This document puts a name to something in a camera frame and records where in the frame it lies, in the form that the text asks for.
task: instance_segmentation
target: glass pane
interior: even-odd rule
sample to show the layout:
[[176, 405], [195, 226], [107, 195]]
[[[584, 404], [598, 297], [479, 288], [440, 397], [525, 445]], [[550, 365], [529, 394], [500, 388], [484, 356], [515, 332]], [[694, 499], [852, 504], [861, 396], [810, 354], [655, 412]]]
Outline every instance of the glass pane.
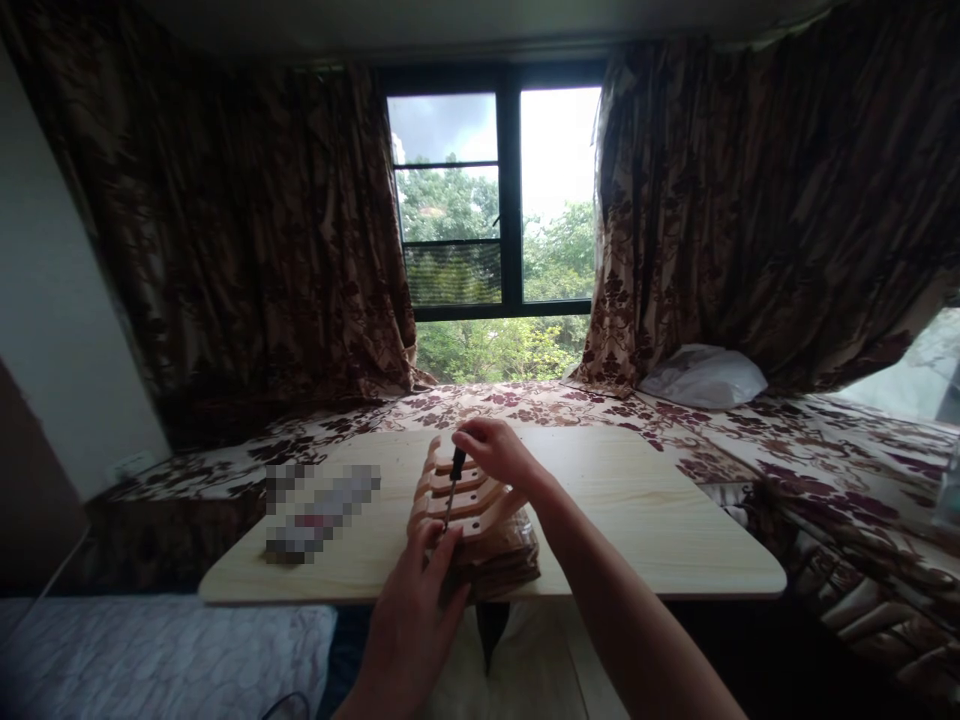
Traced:
[[600, 88], [520, 95], [523, 299], [593, 296], [593, 125]]
[[405, 247], [414, 307], [500, 302], [500, 244]]
[[424, 95], [387, 98], [397, 165], [497, 159], [497, 98]]
[[944, 308], [896, 365], [833, 393], [895, 417], [960, 425], [960, 308]]
[[397, 170], [404, 242], [500, 237], [496, 167]]
[[442, 383], [555, 380], [583, 355], [589, 315], [417, 323], [417, 367]]

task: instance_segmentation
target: curtain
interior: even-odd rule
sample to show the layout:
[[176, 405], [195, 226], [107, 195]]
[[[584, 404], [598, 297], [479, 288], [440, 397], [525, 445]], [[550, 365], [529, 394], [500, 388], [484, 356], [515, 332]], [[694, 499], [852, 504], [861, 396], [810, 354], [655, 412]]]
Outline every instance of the curtain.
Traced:
[[368, 72], [228, 71], [116, 0], [0, 10], [172, 442], [432, 380]]
[[784, 393], [895, 363], [960, 285], [958, 37], [955, 3], [878, 0], [759, 52], [619, 52], [572, 380], [630, 392], [693, 342]]

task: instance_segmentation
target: light wood tabletop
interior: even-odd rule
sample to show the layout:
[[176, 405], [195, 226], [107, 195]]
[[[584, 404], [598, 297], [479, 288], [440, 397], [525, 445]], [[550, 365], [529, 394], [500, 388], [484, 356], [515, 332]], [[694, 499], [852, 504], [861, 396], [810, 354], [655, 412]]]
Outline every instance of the light wood tabletop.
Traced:
[[[636, 433], [615, 427], [531, 428], [517, 434], [627, 562], [664, 599], [777, 597], [786, 575], [774, 557]], [[413, 493], [438, 433], [370, 433], [331, 448], [313, 478], [278, 505], [207, 573], [200, 597], [214, 604], [369, 602], [406, 543]], [[441, 454], [452, 454], [452, 430]], [[344, 466], [379, 466], [380, 488], [312, 562], [263, 557], [268, 528], [294, 503], [315, 502]], [[540, 542], [541, 577], [503, 599], [570, 595], [570, 587], [527, 506]]]

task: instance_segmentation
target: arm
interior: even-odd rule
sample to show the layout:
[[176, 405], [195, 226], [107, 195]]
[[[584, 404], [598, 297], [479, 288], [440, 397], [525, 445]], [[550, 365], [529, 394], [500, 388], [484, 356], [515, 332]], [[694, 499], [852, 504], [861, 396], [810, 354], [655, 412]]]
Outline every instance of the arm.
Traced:
[[745, 718], [690, 636], [516, 433], [486, 418], [461, 430], [454, 444], [529, 498], [630, 716]]

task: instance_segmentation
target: green foliage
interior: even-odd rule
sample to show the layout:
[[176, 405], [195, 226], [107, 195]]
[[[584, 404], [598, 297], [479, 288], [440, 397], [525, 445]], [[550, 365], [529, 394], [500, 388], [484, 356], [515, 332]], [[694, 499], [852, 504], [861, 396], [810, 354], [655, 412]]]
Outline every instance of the green foliage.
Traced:
[[[496, 182], [461, 169], [398, 176], [405, 241], [498, 237]], [[547, 223], [526, 218], [526, 299], [589, 298], [593, 255], [590, 203], [568, 203]], [[482, 245], [408, 248], [414, 305], [499, 302], [499, 262], [499, 255]], [[417, 364], [444, 383], [555, 379], [580, 360], [588, 323], [585, 315], [419, 323]]]
[[580, 360], [586, 327], [581, 315], [419, 323], [417, 365], [442, 383], [553, 380]]
[[[451, 154], [446, 162], [456, 162]], [[414, 163], [424, 163], [417, 157]], [[499, 185], [463, 168], [401, 170], [400, 224], [406, 242], [469, 240], [500, 237], [494, 221], [499, 211]]]

